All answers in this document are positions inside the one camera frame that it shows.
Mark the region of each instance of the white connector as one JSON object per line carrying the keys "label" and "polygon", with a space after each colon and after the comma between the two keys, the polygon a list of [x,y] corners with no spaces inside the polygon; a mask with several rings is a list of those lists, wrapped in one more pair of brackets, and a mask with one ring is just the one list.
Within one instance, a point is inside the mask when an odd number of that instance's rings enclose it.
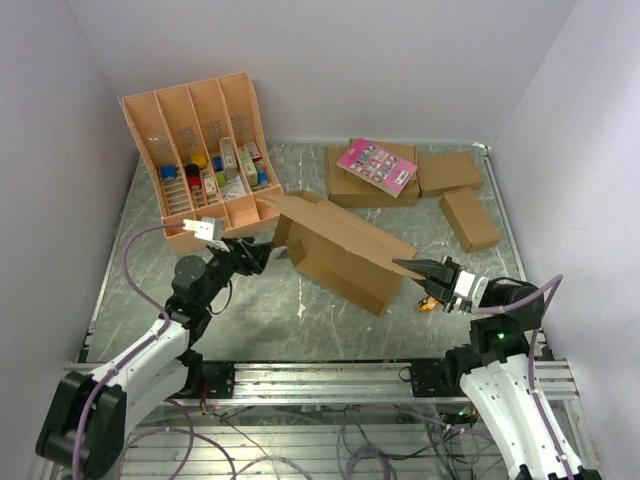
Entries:
{"label": "white connector", "polygon": [[484,150],[487,156],[491,155],[492,148],[489,145],[487,145],[486,143],[473,142],[471,144],[471,146],[472,147],[477,147],[480,150]]}
{"label": "white connector", "polygon": [[220,218],[202,217],[202,220],[184,220],[185,230],[194,232],[198,240],[202,240],[218,250],[229,251],[229,247],[224,243],[222,231],[224,230],[224,222]]}

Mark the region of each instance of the black bracket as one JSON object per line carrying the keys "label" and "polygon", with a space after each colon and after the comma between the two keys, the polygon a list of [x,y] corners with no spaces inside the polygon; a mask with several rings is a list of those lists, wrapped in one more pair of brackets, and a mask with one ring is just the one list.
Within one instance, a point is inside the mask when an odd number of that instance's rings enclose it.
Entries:
{"label": "black bracket", "polygon": [[425,358],[411,362],[411,391],[414,398],[460,397],[462,390],[451,382],[445,359]]}
{"label": "black bracket", "polygon": [[233,398],[236,386],[236,368],[232,362],[204,362],[203,380],[209,385],[207,398]]}

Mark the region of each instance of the organizer compartment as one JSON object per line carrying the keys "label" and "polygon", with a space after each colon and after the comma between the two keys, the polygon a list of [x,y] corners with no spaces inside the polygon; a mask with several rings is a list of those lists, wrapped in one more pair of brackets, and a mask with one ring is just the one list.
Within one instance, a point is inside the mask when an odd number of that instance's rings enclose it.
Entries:
{"label": "organizer compartment", "polygon": [[[224,235],[243,237],[275,226],[278,213],[258,203],[260,198],[282,195],[264,140],[255,90],[246,73],[203,80],[155,92],[123,98],[125,116],[144,164],[149,170],[165,224],[183,219],[224,219]],[[229,137],[236,158],[238,148],[255,142],[269,178],[268,185],[251,189],[239,162],[238,177],[245,194],[225,199],[215,176],[213,157],[220,153],[220,139]],[[202,189],[189,188],[184,166],[192,155],[207,160],[200,170]],[[164,181],[160,168],[176,167],[176,178]],[[205,180],[214,180],[215,191],[207,194]],[[204,247],[192,232],[170,228],[167,241],[178,253]]]}
{"label": "organizer compartment", "polygon": [[194,208],[204,207],[218,201],[220,192],[217,189],[215,194],[210,195],[207,195],[204,189],[204,178],[213,177],[214,171],[188,88],[184,85],[167,88],[158,90],[156,95],[160,105],[160,113],[167,123],[176,146],[182,173],[184,174],[184,165],[192,163],[192,155],[203,155],[206,159],[207,165],[200,170],[202,188],[196,191],[189,189]]}
{"label": "organizer compartment", "polygon": [[[171,143],[171,134],[162,118],[155,93],[126,97],[123,99],[123,106],[127,123],[149,171],[161,215],[166,217],[192,209],[187,193],[188,185],[184,175],[181,175],[180,161]],[[160,175],[159,170],[167,166],[176,167],[178,174],[174,180],[163,180]],[[187,200],[186,208],[184,202],[176,203],[178,198]]]}

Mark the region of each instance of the floor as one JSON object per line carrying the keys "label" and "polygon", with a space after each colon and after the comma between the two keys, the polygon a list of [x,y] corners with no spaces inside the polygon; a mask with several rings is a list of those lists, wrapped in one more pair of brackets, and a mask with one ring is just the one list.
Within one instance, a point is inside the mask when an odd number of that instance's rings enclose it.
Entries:
{"label": "floor", "polygon": [[[285,191],[327,194],[324,167],[326,144],[275,144],[269,156]],[[437,198],[420,199],[415,207],[355,209],[353,212],[397,237],[416,245],[418,256],[440,259],[449,254],[470,270],[489,277],[518,277],[519,259],[508,240],[496,191],[482,151],[469,145],[421,145],[419,154],[467,150],[485,182],[477,194],[502,235],[497,247],[465,254],[442,214]],[[160,222],[153,187],[138,168],[123,213],[113,268],[88,337],[87,361],[103,362],[140,337],[157,316],[153,307],[127,285],[121,271],[123,239]],[[263,234],[269,238],[269,232]],[[164,303],[177,256],[161,233],[148,234],[129,254],[133,278]],[[228,309],[214,317],[195,345],[210,360],[335,360],[441,356],[468,342],[469,317],[418,312],[420,287],[405,280],[387,313],[378,318],[333,294],[292,267],[285,251],[274,252],[260,277],[237,277]],[[222,292],[213,304],[226,301]]]}

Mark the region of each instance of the cable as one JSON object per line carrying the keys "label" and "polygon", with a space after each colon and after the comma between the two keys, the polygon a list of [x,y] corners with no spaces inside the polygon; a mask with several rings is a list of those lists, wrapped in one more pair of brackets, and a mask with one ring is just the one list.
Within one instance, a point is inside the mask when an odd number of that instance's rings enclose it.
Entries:
{"label": "cable", "polygon": [[[547,313],[547,310],[549,308],[549,305],[551,304],[551,300],[553,300],[553,296],[555,295],[556,290],[560,286],[560,282],[562,281],[562,278],[563,278],[562,275],[557,275],[554,278],[554,280],[557,279],[557,281],[553,284],[553,288],[549,292],[549,296],[547,297],[544,303],[543,318],[544,318],[544,315]],[[538,389],[535,386],[534,370],[535,370],[535,352],[536,352],[537,341],[538,341],[538,330],[534,330],[533,335],[531,337],[531,344],[529,345],[529,364],[528,364],[528,372],[527,372],[529,391],[531,392],[533,401],[536,404],[536,408],[538,409],[540,418],[542,419],[542,422],[544,423],[544,426],[547,429],[547,432],[549,433],[549,437],[551,437],[551,441],[553,442],[553,446],[555,447],[556,452],[558,453],[558,457],[562,462],[562,466],[565,469],[565,472],[567,474],[567,480],[574,480],[573,472],[571,471],[571,466],[567,461],[567,456],[562,449],[562,445],[560,443],[560,440],[558,439],[558,436],[553,430],[553,426],[551,425],[551,421],[549,420],[547,413],[544,411],[544,408],[542,407],[542,402],[540,401]]]}
{"label": "cable", "polygon": [[482,475],[480,475],[479,477],[476,477],[475,480],[480,480],[482,477],[484,477],[489,470],[491,470],[493,467],[495,467],[496,465],[498,465],[500,462],[502,462],[502,458],[499,458],[498,460],[495,461],[495,463],[491,464],[489,467],[487,467],[487,469],[482,472]]}
{"label": "cable", "polygon": [[391,465],[391,463],[389,462],[389,458],[382,450],[374,445],[363,445],[362,447],[356,449],[353,454],[351,454],[351,457],[347,461],[345,478],[347,478],[347,480],[351,480],[351,474],[355,470],[358,463],[360,463],[362,460],[367,459],[376,459],[380,462],[380,465],[382,466],[383,480],[391,480],[392,476],[395,480],[397,480],[398,474],[395,468],[393,468],[393,465]]}
{"label": "cable", "polygon": [[224,312],[227,307],[229,306],[229,304],[231,303],[231,297],[233,296],[233,282],[231,280],[229,280],[229,296],[227,297],[227,303],[224,304],[224,307],[222,307],[222,310],[219,310],[217,312],[214,312],[213,310],[211,310],[211,314],[212,315],[220,315],[222,312]]}
{"label": "cable", "polygon": [[151,345],[154,341],[156,341],[158,337],[162,335],[169,328],[171,324],[171,319],[169,318],[169,315],[167,314],[164,307],[160,305],[158,302],[156,302],[149,295],[147,295],[140,287],[138,287],[135,284],[135,282],[131,278],[131,275],[129,274],[129,267],[127,265],[127,253],[129,252],[129,248],[131,247],[131,244],[136,239],[138,239],[145,233],[153,232],[155,230],[163,230],[165,228],[180,228],[183,225],[184,225],[183,223],[168,223],[163,225],[155,225],[152,227],[147,227],[143,230],[140,230],[138,233],[136,233],[125,244],[124,250],[122,252],[122,269],[123,269],[125,279],[129,283],[131,288],[133,288],[133,290],[138,295],[140,295],[142,298],[144,298],[147,302],[149,302],[151,305],[153,305],[160,311],[160,313],[162,314],[162,317],[164,318],[164,324],[162,325],[162,327],[160,327],[157,333],[149,335],[142,342],[140,342],[140,344],[137,347],[135,347],[133,350],[131,350],[131,352],[125,355],[122,358],[122,360],[120,360],[116,364],[116,366],[113,369],[109,370],[107,374],[103,378],[101,378],[100,381],[98,381],[98,383],[93,388],[93,390],[91,390],[91,393],[89,393],[89,396],[87,397],[87,401],[84,403],[84,406],[82,407],[82,412],[80,413],[80,419],[78,421],[78,428],[76,431],[76,438],[73,442],[73,453],[71,457],[71,475],[73,480],[82,480],[82,470],[80,467],[80,452],[82,450],[82,441],[84,440],[85,428],[87,426],[89,412],[91,411],[91,406],[93,405],[93,402],[98,396],[98,393],[100,393],[100,391],[107,385],[107,383],[109,383],[109,381],[113,377],[115,377],[118,374],[120,370],[126,367],[127,364],[131,362],[131,360],[136,358],[141,351],[143,351],[145,348]]}
{"label": "cable", "polygon": [[[373,442],[371,442],[371,440],[369,440],[369,437],[367,437],[367,434],[364,433],[364,430],[362,429],[362,426],[360,425],[360,423],[358,422],[358,420],[352,415],[351,419],[353,420],[353,422],[355,423],[356,427],[358,427],[358,430],[360,430],[360,434],[362,435],[362,437],[364,438],[364,440],[371,446],[375,447],[375,445],[373,444]],[[349,449],[349,447],[347,446],[347,440],[345,438],[346,435],[346,427],[345,430],[343,432],[342,435],[342,443],[344,444],[344,448],[347,450],[347,452],[349,452],[350,454],[353,455],[353,452]],[[430,455],[420,455],[423,452],[426,452],[427,450],[430,450],[431,448],[433,448],[433,446],[427,446],[427,447],[422,447],[418,450],[416,450],[413,453],[409,453],[406,455],[402,455],[402,454],[398,454],[398,453],[387,453],[387,452],[383,452],[382,449],[378,448],[382,453],[384,453],[384,455],[389,458],[389,460],[394,460],[394,461],[403,461],[403,460],[410,460],[412,458],[429,458]]]}
{"label": "cable", "polygon": [[[253,440],[251,437],[249,437],[249,435],[247,435],[246,433],[244,433],[242,430],[240,430],[239,428],[237,428],[235,425],[231,425],[231,423],[226,419],[223,418],[222,416],[213,413],[213,416],[216,417],[218,420],[223,421],[224,423],[226,423],[229,427],[233,428],[236,432],[238,432],[240,435],[242,435],[244,438],[246,438],[247,440],[249,440],[251,443],[253,443],[256,447],[258,447],[260,449],[260,451],[262,452],[262,454],[264,455],[264,457],[262,458],[267,458],[269,457],[269,454],[264,450],[264,448],[262,448],[260,446],[260,444],[258,442],[256,442],[255,440]],[[273,465],[273,471],[276,475],[276,478],[278,480],[280,480],[280,475],[278,474],[278,469],[276,468],[276,464],[273,462],[273,460],[271,461],[271,464]]]}
{"label": "cable", "polygon": [[[182,460],[180,461],[180,464],[178,465],[178,468],[176,468],[175,472],[173,472],[173,474],[169,477],[169,480],[173,480],[174,478],[176,478],[180,474],[180,472],[182,471],[184,466],[187,464],[187,460],[189,460],[189,456],[191,455],[191,450],[193,448],[193,439],[194,439],[195,430],[194,430],[194,426],[193,426],[193,419],[191,418],[191,415],[189,415],[189,412],[187,411],[187,409],[185,407],[180,405],[175,400],[167,399],[165,401],[182,411],[182,413],[184,414],[184,417],[185,417],[185,419],[187,421],[187,426],[189,427],[189,445],[187,445],[187,451],[185,452],[184,457],[182,457]],[[117,469],[117,478],[118,478],[118,480],[120,480],[120,478],[122,478],[122,469],[124,468],[124,457],[125,457],[125,455],[127,453],[127,450],[129,450],[129,448],[132,445],[134,445],[141,438],[144,438],[144,436],[138,436],[138,437],[134,438],[131,442],[129,442],[129,444],[127,444],[122,449],[122,453],[120,454],[120,460],[118,461],[118,469]]]}
{"label": "cable", "polygon": [[435,425],[438,425],[440,427],[448,428],[448,430],[452,430],[452,431],[458,432],[458,433],[465,433],[465,434],[469,434],[469,435],[478,435],[479,437],[484,437],[484,438],[486,438],[488,440],[493,441],[493,438],[491,437],[491,434],[489,432],[485,431],[485,430],[478,430],[478,429],[475,429],[475,428],[454,427],[454,426],[449,425],[446,422],[443,422],[439,418],[427,417],[426,415],[422,415],[421,413],[418,413],[416,411],[407,410],[407,409],[401,408],[398,405],[393,405],[392,408],[395,408],[396,411],[398,411],[400,413],[411,415],[412,417],[415,417],[415,418],[417,418],[419,420],[422,420],[423,422],[433,423]]}
{"label": "cable", "polygon": [[233,477],[231,477],[231,480],[234,480],[238,475],[241,475],[242,473],[244,473],[246,470],[248,470],[249,468],[253,467],[254,465],[256,465],[256,464],[258,464],[260,462],[266,462],[266,461],[284,463],[285,465],[288,465],[291,468],[293,468],[294,470],[296,470],[300,475],[302,475],[307,480],[313,480],[313,477],[309,474],[309,472],[307,472],[304,468],[302,468],[297,463],[295,463],[295,462],[293,462],[293,461],[291,461],[291,460],[289,460],[288,458],[285,458],[285,457],[272,457],[270,455],[266,455],[264,457],[256,458],[255,460],[251,460],[244,467],[242,467],[238,471],[237,474],[234,473]]}
{"label": "cable", "polygon": [[184,434],[184,435],[192,435],[193,438],[197,438],[199,440],[205,441],[205,442],[213,445],[218,450],[220,450],[220,452],[222,452],[222,454],[227,459],[227,463],[231,467],[231,475],[232,475],[231,478],[236,478],[238,476],[239,472],[236,472],[236,467],[235,467],[235,465],[233,463],[233,459],[231,458],[231,455],[229,455],[229,453],[224,449],[224,447],[222,447],[222,445],[220,445],[215,440],[211,440],[209,437],[207,437],[205,435],[202,435],[201,433],[196,433],[196,432],[191,433],[189,430],[185,430],[183,428],[178,428],[178,427],[158,427],[158,428],[153,428],[153,429],[151,429],[151,430],[149,430],[147,432],[141,433],[140,435],[136,436],[133,440],[131,440],[127,444],[126,448],[132,447],[133,445],[135,445],[137,442],[139,442],[143,438],[149,437],[151,435],[157,435],[158,433],[167,433],[167,432],[169,432],[169,433],[181,433],[181,434]]}
{"label": "cable", "polygon": [[425,428],[426,428],[426,431],[427,431],[427,436],[429,437],[429,441],[433,445],[433,451],[436,452],[436,456],[438,457],[438,460],[440,461],[440,463],[442,464],[442,466],[444,467],[446,472],[449,474],[449,476],[453,480],[460,480],[460,477],[458,477],[458,473],[455,472],[451,468],[451,465],[449,465],[449,462],[447,461],[446,455],[442,455],[442,453],[436,448],[438,446],[438,444],[443,444],[444,443],[444,438],[441,438],[440,442],[436,442],[434,440],[434,438],[433,438],[433,432],[431,431],[431,429],[432,428],[435,429],[435,427],[433,425],[426,425],[425,424]]}
{"label": "cable", "polygon": [[558,285],[560,285],[561,281],[562,281],[562,275],[556,275],[547,283],[545,283],[542,287],[540,287],[538,290],[536,290],[532,294],[527,295],[526,297],[516,302],[510,303],[509,305],[499,305],[497,307],[476,308],[472,310],[471,313],[476,315],[500,315],[503,313],[512,312],[513,310],[517,310],[518,308],[521,308],[531,303],[536,298],[543,295],[549,289],[553,289],[553,291],[555,292],[555,290],[558,288]]}

